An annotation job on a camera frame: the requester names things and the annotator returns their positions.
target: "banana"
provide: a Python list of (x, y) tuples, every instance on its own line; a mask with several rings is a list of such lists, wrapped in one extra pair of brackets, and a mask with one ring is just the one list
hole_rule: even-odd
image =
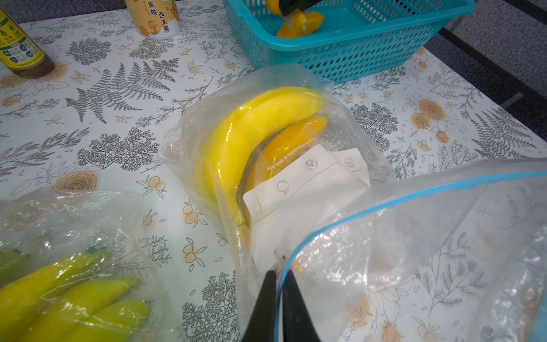
[(325, 116), (315, 114), (281, 131), (260, 153), (247, 178), (245, 192), (280, 173), (309, 148), (315, 146), (327, 123), (328, 119)]
[(20, 278), (30, 264), (30, 256), (18, 250), (0, 248), (0, 288)]
[(196, 191), (209, 204), (223, 201), (240, 227), (245, 220), (236, 193), (252, 151), (268, 136), (310, 117), (322, 107), (320, 93), (285, 86), (267, 91), (236, 108), (203, 144), (203, 153), (194, 169)]
[(106, 307), (72, 330), (62, 342), (125, 342), (148, 315), (140, 299), (123, 300)]
[(134, 278), (97, 279), (75, 286), (61, 300), (49, 305), (22, 333), (18, 342), (57, 342), (79, 322), (109, 306), (136, 283)]
[(108, 251), (90, 252), (44, 266), (0, 289), (0, 341), (19, 336), (49, 300), (96, 272)]

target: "table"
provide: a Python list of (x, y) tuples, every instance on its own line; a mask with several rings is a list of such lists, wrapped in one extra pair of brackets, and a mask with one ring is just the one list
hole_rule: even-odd
[[(228, 341), (240, 333), (230, 325), (237, 316), (228, 242), (157, 152), (186, 108), (253, 69), (221, 2), (183, 0), (177, 6), (182, 34), (168, 40), (144, 39), (127, 10), (21, 25), (53, 58), (55, 70), (37, 80), (0, 70), (1, 199), (55, 186), (142, 193), (147, 200), (142, 224), (165, 248), (151, 257), (177, 312), (210, 319), (199, 328), (186, 320), (181, 335), (188, 341)], [(109, 82), (117, 86), (105, 86)], [(547, 154), (547, 143), (424, 48), (401, 67), (337, 85), (333, 92), (399, 179), (484, 158)], [(116, 158), (99, 162), (104, 147), (115, 144)], [(490, 214), (487, 205), (476, 209)], [(488, 273), (481, 251), (497, 247), (495, 236), (480, 228), (457, 231), (453, 243), (414, 277), (369, 294), (340, 341), (463, 342), (487, 285), (469, 279)], [(454, 252), (476, 267), (465, 268), (458, 285), (443, 300), (435, 299), (440, 281), (427, 277), (438, 279), (449, 264), (456, 267), (459, 261), (449, 257)], [(476, 296), (463, 296), (464, 286)], [(225, 299), (207, 304), (223, 310), (209, 317), (203, 295), (215, 291)]]

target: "bottle label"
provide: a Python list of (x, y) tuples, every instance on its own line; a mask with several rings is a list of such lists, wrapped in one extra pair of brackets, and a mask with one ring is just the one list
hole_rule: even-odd
[(10, 68), (29, 68), (43, 51), (0, 9), (0, 60)]
[(125, 4), (143, 36), (165, 39), (181, 32), (181, 17), (174, 0), (125, 0)]

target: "olive oil bottle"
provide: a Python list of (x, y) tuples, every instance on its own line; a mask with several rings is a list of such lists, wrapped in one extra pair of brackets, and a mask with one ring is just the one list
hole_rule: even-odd
[(53, 70), (53, 61), (0, 8), (0, 60), (14, 74), (39, 78)]

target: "blue plastic basket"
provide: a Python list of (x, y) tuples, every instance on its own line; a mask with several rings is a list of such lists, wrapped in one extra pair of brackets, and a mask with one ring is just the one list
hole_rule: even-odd
[(277, 38), (285, 22), (265, 0), (223, 0), (228, 20), (255, 68), (298, 63), (335, 83), (406, 62), (452, 18), (471, 13), (473, 0), (323, 0), (312, 35)]

